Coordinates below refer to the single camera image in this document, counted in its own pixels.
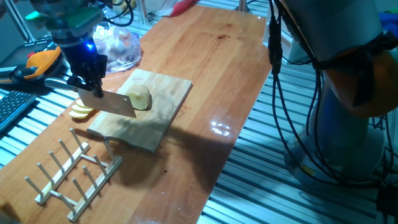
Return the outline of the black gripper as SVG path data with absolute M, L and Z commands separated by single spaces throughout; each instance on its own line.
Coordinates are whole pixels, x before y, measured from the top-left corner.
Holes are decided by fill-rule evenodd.
M 97 54 L 94 40 L 88 39 L 72 47 L 62 47 L 61 50 L 70 65 L 72 74 L 76 75 L 70 77 L 67 80 L 67 84 L 77 88 L 79 92 L 84 94 L 91 93 L 97 98 L 104 97 L 101 85 L 102 79 L 106 75 L 108 57 L 106 55 Z M 83 67 L 90 64 L 94 59 L 98 82 L 84 79 L 86 77 L 86 72 Z

